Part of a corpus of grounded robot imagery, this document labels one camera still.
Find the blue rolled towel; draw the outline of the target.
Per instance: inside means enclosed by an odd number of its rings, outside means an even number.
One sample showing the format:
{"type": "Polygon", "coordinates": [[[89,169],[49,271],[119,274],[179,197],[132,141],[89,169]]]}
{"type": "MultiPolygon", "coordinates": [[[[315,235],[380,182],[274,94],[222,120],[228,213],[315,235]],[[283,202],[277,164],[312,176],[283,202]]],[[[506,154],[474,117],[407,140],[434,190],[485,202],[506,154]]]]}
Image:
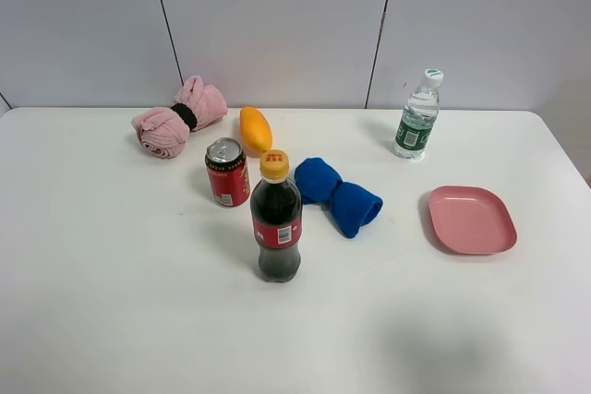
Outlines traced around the blue rolled towel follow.
{"type": "Polygon", "coordinates": [[[294,173],[304,205],[326,207],[346,238],[355,238],[360,229],[380,213],[383,200],[366,188],[346,182],[322,158],[307,158],[294,173]]]}

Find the cola bottle yellow cap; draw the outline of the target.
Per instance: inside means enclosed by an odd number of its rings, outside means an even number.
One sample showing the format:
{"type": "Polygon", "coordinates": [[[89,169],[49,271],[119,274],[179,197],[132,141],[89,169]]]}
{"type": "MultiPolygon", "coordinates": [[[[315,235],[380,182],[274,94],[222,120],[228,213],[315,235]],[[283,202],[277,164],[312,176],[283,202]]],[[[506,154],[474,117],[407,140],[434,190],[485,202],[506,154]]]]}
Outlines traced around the cola bottle yellow cap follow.
{"type": "Polygon", "coordinates": [[[254,238],[259,245],[259,273],[271,282],[285,283],[298,272],[302,234],[301,194],[289,177],[287,154],[265,151],[259,159],[261,179],[250,196],[254,238]]]}

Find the red soda can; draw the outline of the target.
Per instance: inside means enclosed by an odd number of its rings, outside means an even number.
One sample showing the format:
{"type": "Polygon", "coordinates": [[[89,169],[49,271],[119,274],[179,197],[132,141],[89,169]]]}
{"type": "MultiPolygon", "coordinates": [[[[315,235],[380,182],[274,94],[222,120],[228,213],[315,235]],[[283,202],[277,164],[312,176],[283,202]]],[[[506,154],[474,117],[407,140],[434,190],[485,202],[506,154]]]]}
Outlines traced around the red soda can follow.
{"type": "Polygon", "coordinates": [[[250,196],[247,156],[240,143],[221,137],[206,150],[205,164],[214,200],[221,206],[234,208],[250,196]]]}

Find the water bottle green label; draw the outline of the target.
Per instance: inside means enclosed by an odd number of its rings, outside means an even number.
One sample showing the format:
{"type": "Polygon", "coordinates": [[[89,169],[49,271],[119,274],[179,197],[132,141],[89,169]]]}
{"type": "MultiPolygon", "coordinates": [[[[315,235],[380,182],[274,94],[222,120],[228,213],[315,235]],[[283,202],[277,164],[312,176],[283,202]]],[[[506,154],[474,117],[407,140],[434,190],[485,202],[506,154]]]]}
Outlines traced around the water bottle green label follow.
{"type": "Polygon", "coordinates": [[[424,71],[419,86],[410,94],[403,109],[394,141],[394,153],[403,159],[420,160],[440,111],[439,87],[443,73],[424,71]]]}

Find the yellow mango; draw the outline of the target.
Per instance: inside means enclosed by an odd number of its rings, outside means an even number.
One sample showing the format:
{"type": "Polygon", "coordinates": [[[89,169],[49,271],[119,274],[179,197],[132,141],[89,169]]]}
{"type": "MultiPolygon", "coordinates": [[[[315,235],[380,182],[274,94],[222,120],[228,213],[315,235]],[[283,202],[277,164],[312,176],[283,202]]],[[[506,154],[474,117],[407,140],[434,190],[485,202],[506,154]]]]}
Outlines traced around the yellow mango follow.
{"type": "Polygon", "coordinates": [[[239,124],[242,141],[251,153],[260,155],[271,149],[271,127],[259,109],[243,107],[240,111],[239,124]]]}

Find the pink square plate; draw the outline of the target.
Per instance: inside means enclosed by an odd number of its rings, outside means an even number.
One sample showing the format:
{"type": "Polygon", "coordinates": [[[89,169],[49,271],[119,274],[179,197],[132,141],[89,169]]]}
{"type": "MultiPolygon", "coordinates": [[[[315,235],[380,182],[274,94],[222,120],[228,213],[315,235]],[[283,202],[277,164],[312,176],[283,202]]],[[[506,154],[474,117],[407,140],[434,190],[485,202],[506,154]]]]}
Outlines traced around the pink square plate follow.
{"type": "Polygon", "coordinates": [[[437,187],[428,197],[428,211],[438,240],[456,254],[496,255],[511,250],[517,242],[509,210],[487,189],[437,187]]]}

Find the pink rolled towel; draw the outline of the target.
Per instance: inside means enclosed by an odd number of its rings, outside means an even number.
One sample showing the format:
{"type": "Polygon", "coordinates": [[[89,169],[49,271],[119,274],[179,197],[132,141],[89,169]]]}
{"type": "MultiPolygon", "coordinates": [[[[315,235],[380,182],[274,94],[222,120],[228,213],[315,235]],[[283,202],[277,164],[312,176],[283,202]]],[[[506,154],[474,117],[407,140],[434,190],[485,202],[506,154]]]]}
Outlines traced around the pink rolled towel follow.
{"type": "Polygon", "coordinates": [[[172,159],[190,135],[221,120],[228,113],[222,93],[199,76],[186,80],[170,107],[154,107],[132,119],[139,144],[151,155],[172,159]]]}

